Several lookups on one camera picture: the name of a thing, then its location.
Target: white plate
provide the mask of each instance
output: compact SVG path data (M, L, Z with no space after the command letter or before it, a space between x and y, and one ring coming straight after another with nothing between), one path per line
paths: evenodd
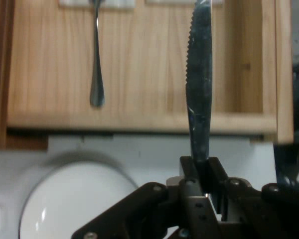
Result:
M81 226L134 191L114 168L97 162L63 166L30 195L20 223L20 239L70 239Z

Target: light wood surface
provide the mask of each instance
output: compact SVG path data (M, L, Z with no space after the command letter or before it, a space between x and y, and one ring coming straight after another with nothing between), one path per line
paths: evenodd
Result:
M93 109L92 12L58 8L55 0L15 1L10 127L188 132L184 85L193 6L136 0L132 11L101 10L106 102ZM276 70L264 62L275 63L272 11L269 0L227 0L213 9L214 132L277 131L270 94ZM238 123L245 119L249 126Z
M184 114L179 115L152 115L146 118L124 116L105 119L97 115L85 117L85 115L46 114L42 119L41 114L17 114L13 116L11 127L27 125L31 129L59 129L59 130L102 130L110 131L153 131L184 133L188 129L188 118ZM211 131L219 134L275 134L277 132L276 115L263 115L257 113L234 114L213 113L211 119Z
M47 137L7 134L7 104L11 60L13 0L0 0L0 150L47 148Z
M277 140L279 143L291 143L294 140L291 26L291 0L277 0Z
M262 0L263 113L277 113L275 1Z

